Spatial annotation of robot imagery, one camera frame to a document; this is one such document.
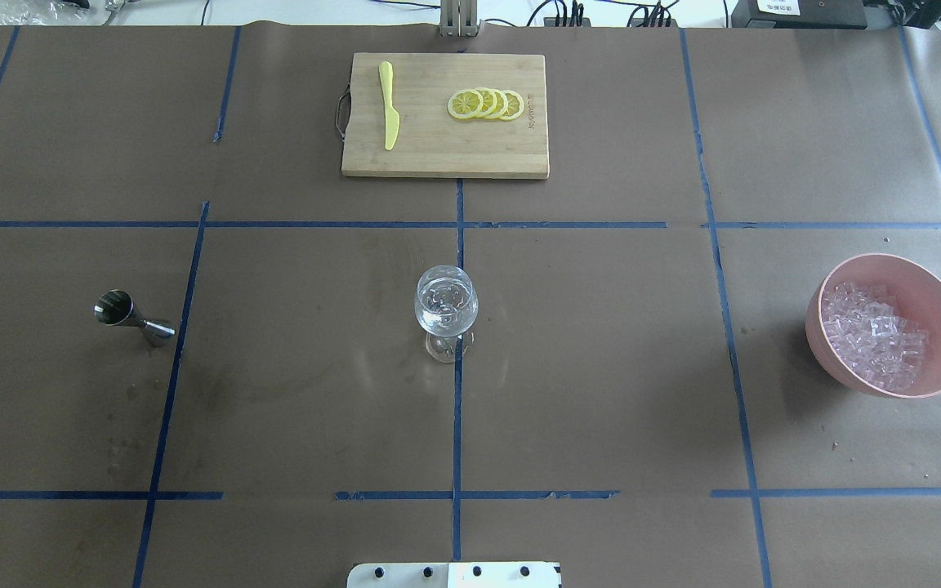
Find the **white label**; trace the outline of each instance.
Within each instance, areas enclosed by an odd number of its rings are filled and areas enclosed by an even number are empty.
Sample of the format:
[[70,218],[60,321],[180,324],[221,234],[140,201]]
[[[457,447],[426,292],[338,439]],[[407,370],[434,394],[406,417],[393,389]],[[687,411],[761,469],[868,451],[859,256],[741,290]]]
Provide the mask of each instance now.
[[773,15],[801,15],[798,0],[757,0],[757,10]]

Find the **stain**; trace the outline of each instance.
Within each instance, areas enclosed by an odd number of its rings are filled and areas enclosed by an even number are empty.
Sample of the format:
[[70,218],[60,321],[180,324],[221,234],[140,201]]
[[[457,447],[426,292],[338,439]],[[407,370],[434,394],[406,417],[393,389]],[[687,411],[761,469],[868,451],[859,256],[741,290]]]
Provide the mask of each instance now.
[[335,366],[336,362],[332,362],[310,376],[290,377],[290,379],[272,386],[252,387],[247,396],[247,401],[249,404],[261,404],[276,401],[276,399],[291,398],[294,394],[299,394],[317,386],[321,380],[325,379],[325,376],[332,372]]

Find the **jigger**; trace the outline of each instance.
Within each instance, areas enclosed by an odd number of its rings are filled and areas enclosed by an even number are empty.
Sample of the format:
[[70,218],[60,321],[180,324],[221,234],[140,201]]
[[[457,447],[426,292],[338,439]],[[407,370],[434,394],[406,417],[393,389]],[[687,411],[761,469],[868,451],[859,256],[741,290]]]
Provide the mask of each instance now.
[[169,338],[176,335],[176,329],[169,321],[140,316],[133,298],[121,290],[112,290],[101,296],[93,305],[93,316],[108,327],[138,327],[147,342],[156,347],[167,344]]

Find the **cable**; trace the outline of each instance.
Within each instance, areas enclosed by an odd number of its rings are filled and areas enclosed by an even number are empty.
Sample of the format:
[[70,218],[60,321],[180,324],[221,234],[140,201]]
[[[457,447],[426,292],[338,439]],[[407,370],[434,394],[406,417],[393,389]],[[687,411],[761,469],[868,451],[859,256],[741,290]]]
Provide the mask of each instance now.
[[377,2],[380,4],[403,4],[406,7],[420,7],[420,8],[434,8],[434,10],[440,11],[441,7],[437,4],[421,4],[419,2],[406,2],[406,0],[369,0],[369,2]]
[[533,19],[535,18],[535,16],[539,14],[539,11],[541,11],[542,8],[546,6],[546,4],[550,4],[552,2],[554,3],[555,8],[560,8],[559,2],[561,3],[561,5],[564,6],[564,0],[542,0],[542,2],[539,3],[538,5],[537,10],[534,10],[533,15],[529,17],[529,22],[525,23],[525,26],[533,26]]
[[[557,10],[557,3],[561,3],[561,10]],[[569,5],[564,0],[554,0],[554,26],[569,26]]]
[[[622,4],[622,2],[614,2],[613,4]],[[649,18],[649,7],[644,7],[644,5],[638,5],[634,11],[631,11],[631,18],[627,19],[627,26],[634,25],[634,16],[638,14],[638,11],[645,11],[645,18]]]

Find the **metal stand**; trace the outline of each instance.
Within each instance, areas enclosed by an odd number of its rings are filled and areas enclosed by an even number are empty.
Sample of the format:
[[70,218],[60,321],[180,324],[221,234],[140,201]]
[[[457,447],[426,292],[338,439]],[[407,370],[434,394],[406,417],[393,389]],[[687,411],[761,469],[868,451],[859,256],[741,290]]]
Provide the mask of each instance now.
[[478,0],[441,0],[441,36],[477,37]]
[[554,562],[452,562],[359,564],[347,588],[560,588]]

